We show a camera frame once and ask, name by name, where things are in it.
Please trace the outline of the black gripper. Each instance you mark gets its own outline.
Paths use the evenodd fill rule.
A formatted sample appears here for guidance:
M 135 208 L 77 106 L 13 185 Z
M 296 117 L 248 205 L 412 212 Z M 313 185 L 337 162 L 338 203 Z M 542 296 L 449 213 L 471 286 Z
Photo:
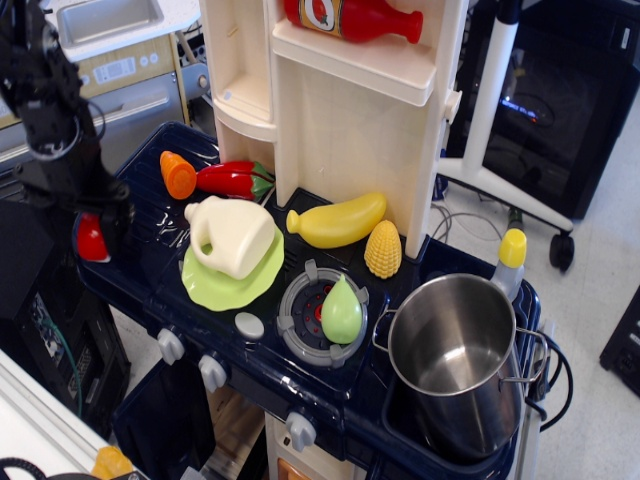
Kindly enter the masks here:
M 110 257 L 119 254 L 135 216 L 129 187 L 102 163 L 95 139 L 81 139 L 56 158 L 34 157 L 13 169 L 26 200 L 38 207 L 60 207 L 99 215 Z

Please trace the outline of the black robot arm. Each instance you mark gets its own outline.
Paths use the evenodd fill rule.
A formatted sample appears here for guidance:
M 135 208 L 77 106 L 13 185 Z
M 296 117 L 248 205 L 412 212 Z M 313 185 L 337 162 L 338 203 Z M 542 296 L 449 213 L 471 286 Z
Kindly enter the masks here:
M 74 243 L 85 261 L 114 258 L 133 219 L 129 188 L 101 158 L 102 138 L 37 1 L 1 4 L 1 97 L 24 128 L 31 159 L 14 167 L 26 199 L 77 214 Z

